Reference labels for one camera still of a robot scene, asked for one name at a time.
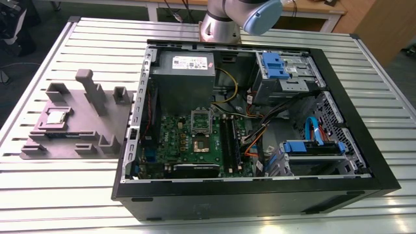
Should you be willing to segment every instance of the metal table surface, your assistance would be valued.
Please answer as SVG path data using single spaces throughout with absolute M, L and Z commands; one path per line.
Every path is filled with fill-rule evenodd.
M 197 26 L 81 18 L 69 22 L 0 131 L 0 231 L 139 233 L 416 232 L 416 112 L 359 40 L 347 35 L 271 30 L 243 43 L 323 50 L 401 190 L 317 215 L 138 222 L 109 199 L 117 160 L 21 160 L 19 148 L 47 99 L 50 82 L 91 69 L 105 90 L 135 91 L 146 39 L 197 40 Z

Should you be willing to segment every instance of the wooden desk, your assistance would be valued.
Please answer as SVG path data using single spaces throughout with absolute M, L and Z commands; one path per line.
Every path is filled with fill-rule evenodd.
M 147 8 L 149 21 L 157 22 L 157 8 L 166 8 L 163 0 L 59 0 L 62 2 L 78 2 L 78 3 L 94 3 L 109 5 L 126 5 L 126 6 L 143 6 Z M 181 0 L 166 0 L 170 8 L 185 9 Z M 187 0 L 189 9 L 206 10 L 207 0 Z M 323 4 L 321 1 L 311 0 L 295 0 L 298 18 L 323 19 L 325 23 L 319 29 L 319 32 L 331 32 L 333 27 L 338 22 L 341 15 L 346 13 L 343 6 L 337 3 L 334 7 Z M 290 17 L 293 13 L 293 3 L 283 6 L 282 16 Z

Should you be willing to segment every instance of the cpu socket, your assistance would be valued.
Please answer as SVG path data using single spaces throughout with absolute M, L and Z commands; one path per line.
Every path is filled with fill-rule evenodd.
M 209 153 L 209 137 L 195 135 L 191 138 L 194 153 Z

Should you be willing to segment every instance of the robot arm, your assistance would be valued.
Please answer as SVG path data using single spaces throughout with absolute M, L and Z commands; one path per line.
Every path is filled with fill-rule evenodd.
M 209 0 L 199 28 L 201 40 L 238 43 L 239 27 L 250 35 L 261 35 L 274 25 L 282 2 L 290 0 Z

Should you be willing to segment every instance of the black cable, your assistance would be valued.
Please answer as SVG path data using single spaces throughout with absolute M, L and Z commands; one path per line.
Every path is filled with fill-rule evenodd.
M 314 90 L 306 93 L 295 94 L 290 99 L 287 99 L 285 102 L 282 102 L 279 105 L 274 106 L 271 110 L 265 114 L 263 118 L 259 121 L 259 127 L 258 129 L 246 136 L 245 139 L 251 138 L 253 136 L 257 136 L 259 132 L 265 129 L 266 125 L 269 124 L 271 118 L 285 111 L 298 100 L 301 100 L 305 97 L 315 96 L 321 93 L 319 90 Z
M 183 7 L 186 8 L 186 11 L 187 11 L 187 17 L 189 17 L 189 22 L 194 23 L 194 19 L 193 19 L 193 16 L 190 14 L 190 10 L 189 10 L 189 2 L 186 0 L 186 2 L 183 0 L 181 0 L 182 4 L 183 4 Z
M 169 9 L 169 13 L 170 13 L 170 15 L 174 17 L 174 15 L 173 15 L 173 12 L 178 12 L 178 10 L 175 10 L 175 11 L 173 11 L 171 10 L 171 8 L 170 8 L 170 6 L 169 6 L 169 3 L 166 2 L 166 0 L 163 0 L 163 3 L 166 4 L 166 7 L 167 7 L 167 9 Z
M 295 0 L 293 0 L 293 5 L 294 5 L 294 18 L 295 18 L 295 15 L 297 15 L 297 4 L 295 4 Z
M 263 170 L 265 170 L 265 161 L 263 161 L 263 152 L 262 152 L 262 136 L 258 138 L 257 142 L 255 142 L 255 146 L 257 146 L 257 160 L 262 165 L 262 170 L 258 170 L 258 168 L 255 167 L 255 177 L 262 177 L 263 176 Z
M 233 112 L 239 113 L 239 111 L 237 111 L 235 107 L 231 105 L 230 101 L 231 101 L 231 100 L 229 100 L 229 101 L 226 102 L 226 104 L 227 104 L 229 107 L 231 108 Z

